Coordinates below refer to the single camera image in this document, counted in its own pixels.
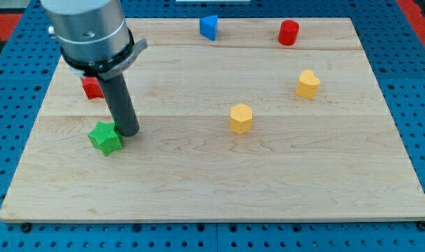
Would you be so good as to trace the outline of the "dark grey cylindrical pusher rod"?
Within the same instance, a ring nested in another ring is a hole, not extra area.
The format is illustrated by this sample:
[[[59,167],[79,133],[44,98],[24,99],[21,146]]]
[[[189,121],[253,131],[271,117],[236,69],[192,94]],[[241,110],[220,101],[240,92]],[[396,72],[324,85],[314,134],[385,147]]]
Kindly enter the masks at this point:
[[[100,78],[99,85],[119,134],[124,137],[137,134],[139,122],[123,75],[109,80]]]

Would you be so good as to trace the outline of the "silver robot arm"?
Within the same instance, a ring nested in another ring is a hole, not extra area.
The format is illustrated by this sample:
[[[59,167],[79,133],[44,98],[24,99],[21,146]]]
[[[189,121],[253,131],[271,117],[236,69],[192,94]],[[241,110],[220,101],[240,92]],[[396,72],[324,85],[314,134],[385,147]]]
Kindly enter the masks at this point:
[[[94,77],[124,137],[139,131],[139,122],[123,72],[147,49],[135,41],[119,0],[41,0],[49,34],[60,43],[66,63],[82,77]]]

